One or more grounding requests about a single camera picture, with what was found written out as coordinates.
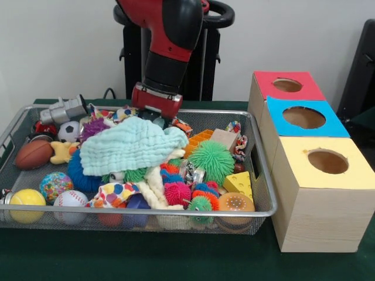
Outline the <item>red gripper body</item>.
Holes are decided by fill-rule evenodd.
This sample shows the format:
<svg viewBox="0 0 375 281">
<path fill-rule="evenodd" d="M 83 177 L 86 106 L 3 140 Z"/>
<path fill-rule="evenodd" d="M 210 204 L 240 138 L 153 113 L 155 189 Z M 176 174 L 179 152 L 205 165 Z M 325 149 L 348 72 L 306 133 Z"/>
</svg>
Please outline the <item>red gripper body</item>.
<svg viewBox="0 0 375 281">
<path fill-rule="evenodd" d="M 149 109 L 168 119 L 173 119 L 178 114 L 182 101 L 180 94 L 154 91 L 142 83 L 136 83 L 132 91 L 133 107 Z"/>
</svg>

